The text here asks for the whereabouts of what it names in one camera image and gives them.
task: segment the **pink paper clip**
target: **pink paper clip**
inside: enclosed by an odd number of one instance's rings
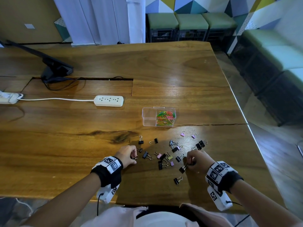
[[[154,152],[154,155],[157,156],[157,159],[160,159],[162,154],[158,154],[157,152]]]

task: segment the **green cushion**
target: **green cushion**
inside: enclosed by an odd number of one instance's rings
[[[174,13],[152,13],[147,14],[147,16],[150,29],[174,29],[179,27]]]
[[[245,30],[242,36],[247,38],[256,47],[271,45],[291,45],[284,37],[275,30],[252,29]]]
[[[303,92],[303,68],[286,70],[284,75]]]
[[[268,46],[258,49],[280,71],[303,68],[303,53],[293,46]]]
[[[226,13],[205,13],[202,14],[210,29],[236,28],[237,23]]]
[[[207,21],[201,14],[176,14],[179,30],[208,29]]]

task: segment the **left hand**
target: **left hand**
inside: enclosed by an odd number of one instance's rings
[[[131,159],[137,156],[136,146],[122,146],[118,152],[115,154],[115,157],[119,158],[123,163],[123,169],[127,168],[130,164],[137,164],[136,160]]]

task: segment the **light switch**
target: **light switch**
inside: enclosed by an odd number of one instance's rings
[[[28,29],[35,29],[35,27],[32,24],[24,24],[25,27],[27,27]]]

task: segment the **yellow wall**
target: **yellow wall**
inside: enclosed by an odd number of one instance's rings
[[[54,25],[60,13],[53,0],[0,0],[0,40],[17,43],[61,42]],[[27,29],[24,24],[33,24]]]

